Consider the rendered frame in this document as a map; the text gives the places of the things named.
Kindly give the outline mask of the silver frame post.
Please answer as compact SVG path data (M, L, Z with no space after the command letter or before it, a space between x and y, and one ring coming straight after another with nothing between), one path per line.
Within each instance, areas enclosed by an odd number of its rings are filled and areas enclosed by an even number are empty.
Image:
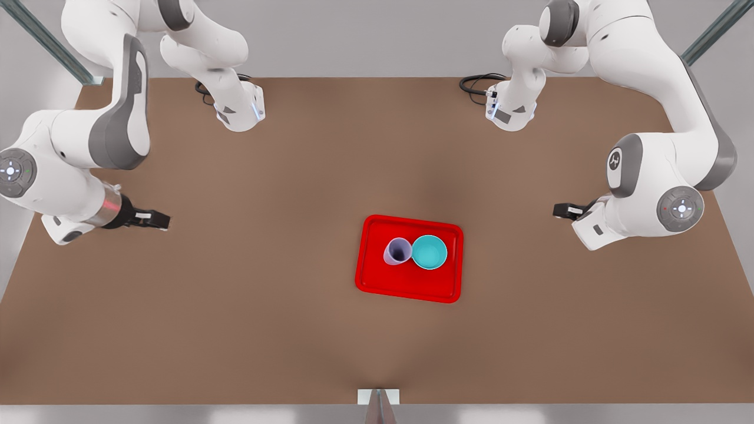
M393 405L399 404L399 389L358 389L356 403L367 407L365 424L398 424Z
M684 51L681 59L687 65L697 62L722 35L735 26L754 7L754 0L733 0L699 37Z
M21 0L0 0L0 8L45 50L51 54L79 83L84 86L102 85L102 76L92 75L73 54L53 36Z

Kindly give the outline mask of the red rectangular tray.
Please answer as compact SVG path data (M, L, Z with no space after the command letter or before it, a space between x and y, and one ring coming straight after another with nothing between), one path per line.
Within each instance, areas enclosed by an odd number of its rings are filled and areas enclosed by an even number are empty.
M404 238L413 244L433 234L447 245L448 257L438 269L422 269L413 259L396 266L383 260L388 242ZM366 218L356 263L355 284L362 292L437 303L455 303L461 294L464 234L454 224L385 215Z

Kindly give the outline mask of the lilac cup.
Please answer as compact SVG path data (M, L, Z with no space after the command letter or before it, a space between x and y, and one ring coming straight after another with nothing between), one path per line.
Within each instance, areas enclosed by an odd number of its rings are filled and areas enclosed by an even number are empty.
M391 266L396 266L410 260L412 257L412 243L404 238L393 238L385 247L383 260Z

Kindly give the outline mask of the teal bowl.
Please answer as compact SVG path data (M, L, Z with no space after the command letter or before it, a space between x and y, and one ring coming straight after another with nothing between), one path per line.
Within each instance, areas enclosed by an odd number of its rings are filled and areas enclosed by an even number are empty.
M422 269L438 269L448 257L444 241L433 234L424 234L412 244L412 259Z

